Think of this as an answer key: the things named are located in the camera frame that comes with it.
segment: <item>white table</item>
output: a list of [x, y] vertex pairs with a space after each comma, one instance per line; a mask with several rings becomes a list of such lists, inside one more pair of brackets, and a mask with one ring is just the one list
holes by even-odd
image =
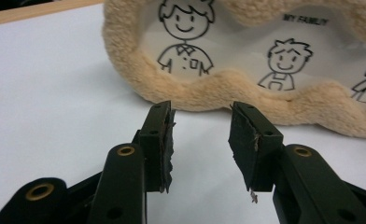
[[[130, 142], [151, 103], [113, 69], [102, 6], [0, 25], [0, 209], [21, 186], [54, 176], [68, 187], [100, 172]], [[231, 112], [176, 112], [173, 183], [148, 194], [148, 223], [277, 223], [272, 193], [251, 203], [228, 145]], [[278, 127], [286, 145], [316, 149], [366, 189], [366, 139], [315, 125]]]

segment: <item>cartoon face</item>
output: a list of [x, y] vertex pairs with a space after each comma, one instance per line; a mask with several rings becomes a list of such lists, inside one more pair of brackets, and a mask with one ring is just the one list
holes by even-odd
[[206, 16], [201, 16], [196, 11], [187, 13], [175, 7], [169, 18], [163, 19], [166, 31], [174, 38], [192, 40], [206, 33], [209, 23]]
[[268, 60], [270, 68], [282, 74], [298, 73], [303, 69], [305, 63], [305, 57], [294, 49], [275, 52]]

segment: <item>fuzzy frame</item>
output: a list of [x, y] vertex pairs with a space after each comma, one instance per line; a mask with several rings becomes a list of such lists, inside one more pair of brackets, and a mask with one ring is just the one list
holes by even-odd
[[[110, 61], [145, 99], [171, 100], [173, 108], [205, 111], [230, 108], [233, 101], [254, 105], [273, 124], [317, 123], [337, 133], [366, 138], [366, 111], [338, 82], [323, 82], [307, 89], [274, 93], [235, 70], [225, 70], [195, 82], [183, 82], [159, 71], [139, 48], [142, 7], [153, 0], [106, 0], [103, 37]], [[366, 0], [219, 0], [245, 26], [272, 20], [278, 13], [304, 5], [340, 9], [357, 35], [366, 42]]]

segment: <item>wooden edge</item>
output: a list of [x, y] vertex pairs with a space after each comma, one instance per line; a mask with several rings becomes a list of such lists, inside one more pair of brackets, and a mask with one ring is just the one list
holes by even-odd
[[4, 10], [0, 11], [0, 24], [11, 21], [25, 20], [37, 16], [47, 15], [78, 7], [87, 7], [101, 3], [104, 3], [104, 0], [63, 0], [34, 5], [30, 7], [19, 7]]

